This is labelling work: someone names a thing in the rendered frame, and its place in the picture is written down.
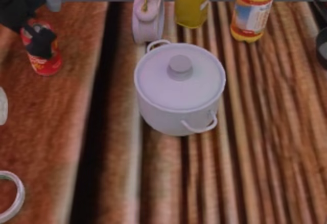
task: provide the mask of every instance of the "white mug handle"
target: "white mug handle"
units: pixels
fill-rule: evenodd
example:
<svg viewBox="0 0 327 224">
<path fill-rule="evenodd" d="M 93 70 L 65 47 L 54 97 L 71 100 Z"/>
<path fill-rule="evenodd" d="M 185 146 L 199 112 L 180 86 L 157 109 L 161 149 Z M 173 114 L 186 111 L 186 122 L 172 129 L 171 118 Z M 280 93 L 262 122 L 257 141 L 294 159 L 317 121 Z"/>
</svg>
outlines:
<svg viewBox="0 0 327 224">
<path fill-rule="evenodd" d="M 5 223 L 20 211 L 25 201 L 25 188 L 18 176 L 9 171 L 0 171 L 0 180 L 1 179 L 13 181 L 17 186 L 17 195 L 14 203 L 4 213 L 0 213 L 0 223 Z"/>
<path fill-rule="evenodd" d="M 218 124 L 218 120 L 217 120 L 217 117 L 214 113 L 214 111 L 210 110 L 210 114 L 211 116 L 213 117 L 214 119 L 214 122 L 212 125 L 206 127 L 206 128 L 203 128 L 203 129 L 196 129 L 196 128 L 192 128 L 185 120 L 182 120 L 181 123 L 189 130 L 189 131 L 192 131 L 193 133 L 203 133 L 203 132 L 207 132 L 207 131 L 210 131 L 212 130 L 214 127 L 217 126 Z"/>
<path fill-rule="evenodd" d="M 165 39 L 159 39 L 159 40 L 153 41 L 153 42 L 151 42 L 151 43 L 148 45 L 148 47 L 147 47 L 147 53 L 148 53 L 149 51 L 151 51 L 151 48 L 152 48 L 154 45 L 156 45 L 156 44 L 171 44 L 171 42 L 168 41 L 168 40 L 165 40 Z"/>
</svg>

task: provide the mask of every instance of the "table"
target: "table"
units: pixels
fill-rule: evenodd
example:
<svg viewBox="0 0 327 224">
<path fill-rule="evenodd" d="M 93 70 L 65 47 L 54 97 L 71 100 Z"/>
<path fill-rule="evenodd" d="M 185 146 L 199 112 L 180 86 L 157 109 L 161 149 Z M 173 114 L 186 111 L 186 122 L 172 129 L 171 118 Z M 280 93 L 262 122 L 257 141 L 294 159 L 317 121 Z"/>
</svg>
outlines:
<svg viewBox="0 0 327 224">
<path fill-rule="evenodd" d="M 132 4 L 115 7 L 115 58 L 107 60 L 102 123 L 84 163 L 97 178 L 80 182 L 92 186 L 94 198 L 76 208 L 92 215 L 80 212 L 79 220 L 323 224 L 327 76 L 315 58 L 318 28 L 309 5 L 275 3 L 264 37 L 245 44 L 229 33 L 232 4 L 212 3 L 207 23 L 187 30 L 174 24 L 174 5 L 166 3 L 163 38 L 208 49 L 228 79 L 218 127 L 183 138 L 156 132 L 140 118 L 133 70 L 146 47 L 132 41 Z"/>
<path fill-rule="evenodd" d="M 10 224 L 67 223 L 107 6 L 65 3 L 59 13 L 39 10 L 62 51 L 63 68 L 53 77 L 37 75 L 20 37 L 0 28 L 0 86 L 9 100 L 0 127 L 0 169 L 17 174 L 26 188 L 24 206 Z M 3 212 L 16 190 L 4 181 L 0 189 Z"/>
</svg>

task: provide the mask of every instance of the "mustard bottle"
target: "mustard bottle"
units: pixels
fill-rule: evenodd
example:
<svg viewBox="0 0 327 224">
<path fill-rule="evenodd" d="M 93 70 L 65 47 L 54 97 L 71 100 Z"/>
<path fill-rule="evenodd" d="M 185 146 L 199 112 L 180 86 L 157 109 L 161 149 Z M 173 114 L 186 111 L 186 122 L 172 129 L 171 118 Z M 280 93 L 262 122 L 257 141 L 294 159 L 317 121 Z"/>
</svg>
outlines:
<svg viewBox="0 0 327 224">
<path fill-rule="evenodd" d="M 260 39 L 267 24 L 273 0 L 236 0 L 230 25 L 232 36 L 248 43 Z"/>
<path fill-rule="evenodd" d="M 207 20 L 209 0 L 175 0 L 175 21 L 190 29 L 200 27 Z"/>
</svg>

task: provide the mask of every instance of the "lid knob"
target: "lid knob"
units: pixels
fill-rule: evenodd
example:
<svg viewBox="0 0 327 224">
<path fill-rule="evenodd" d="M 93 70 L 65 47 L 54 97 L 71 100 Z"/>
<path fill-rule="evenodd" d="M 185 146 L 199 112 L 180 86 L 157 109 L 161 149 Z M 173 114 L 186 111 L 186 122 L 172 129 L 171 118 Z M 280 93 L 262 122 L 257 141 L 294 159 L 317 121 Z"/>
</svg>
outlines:
<svg viewBox="0 0 327 224">
<path fill-rule="evenodd" d="M 193 67 L 191 60 L 184 55 L 176 55 L 170 59 L 168 75 L 174 80 L 184 81 L 192 76 Z"/>
</svg>

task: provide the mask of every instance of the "red can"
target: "red can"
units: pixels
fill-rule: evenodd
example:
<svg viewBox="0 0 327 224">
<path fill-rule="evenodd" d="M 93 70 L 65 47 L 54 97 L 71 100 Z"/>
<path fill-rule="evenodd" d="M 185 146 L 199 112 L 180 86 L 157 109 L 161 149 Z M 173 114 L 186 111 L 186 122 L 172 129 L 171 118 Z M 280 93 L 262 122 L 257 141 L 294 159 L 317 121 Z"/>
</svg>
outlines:
<svg viewBox="0 0 327 224">
<path fill-rule="evenodd" d="M 51 25 L 44 21 L 31 19 L 29 21 L 29 25 L 32 26 L 37 32 L 40 31 L 42 28 L 47 28 L 54 32 Z M 25 46 L 31 43 L 32 36 L 24 28 L 20 30 L 20 35 Z M 32 56 L 29 53 L 27 53 L 34 71 L 39 75 L 42 76 L 54 75 L 60 70 L 62 66 L 62 56 L 58 48 L 57 39 L 55 39 L 52 42 L 51 47 L 52 47 L 52 57 L 50 59 L 43 59 L 40 57 Z"/>
</svg>

